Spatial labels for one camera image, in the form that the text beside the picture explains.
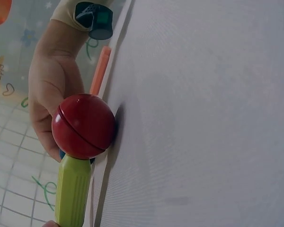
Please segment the printed star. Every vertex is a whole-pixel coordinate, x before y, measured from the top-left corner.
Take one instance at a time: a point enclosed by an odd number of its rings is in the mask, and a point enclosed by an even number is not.
[[[47,9],[51,8],[51,7],[52,7],[52,3],[49,1],[48,3],[46,3],[45,7],[46,7]]]
[[[38,21],[36,25],[37,25],[37,27],[41,27],[43,25],[43,22],[42,21]]]

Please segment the printed heart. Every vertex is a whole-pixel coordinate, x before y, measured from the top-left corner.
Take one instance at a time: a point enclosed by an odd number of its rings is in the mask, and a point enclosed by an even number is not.
[[[6,91],[4,91],[2,94],[4,96],[11,96],[15,92],[14,86],[10,83],[6,84]]]

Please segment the fingernail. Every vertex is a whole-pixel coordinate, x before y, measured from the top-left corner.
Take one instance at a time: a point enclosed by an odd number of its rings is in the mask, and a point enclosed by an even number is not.
[[[42,227],[54,227],[54,226],[57,226],[54,221],[48,221]]]

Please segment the red ball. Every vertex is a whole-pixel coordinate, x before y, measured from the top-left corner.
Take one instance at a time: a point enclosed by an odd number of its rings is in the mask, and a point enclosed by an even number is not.
[[[115,117],[99,97],[78,94],[66,98],[53,115],[53,137],[68,155],[90,159],[104,152],[115,133]]]

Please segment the hand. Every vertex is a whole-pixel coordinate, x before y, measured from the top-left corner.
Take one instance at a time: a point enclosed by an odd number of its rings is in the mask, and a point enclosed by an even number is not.
[[[54,221],[48,221],[42,227],[59,227],[59,226]]]
[[[28,76],[28,107],[33,128],[48,154],[61,161],[52,135],[52,115],[64,98],[84,92],[75,57],[62,51],[36,51]]]

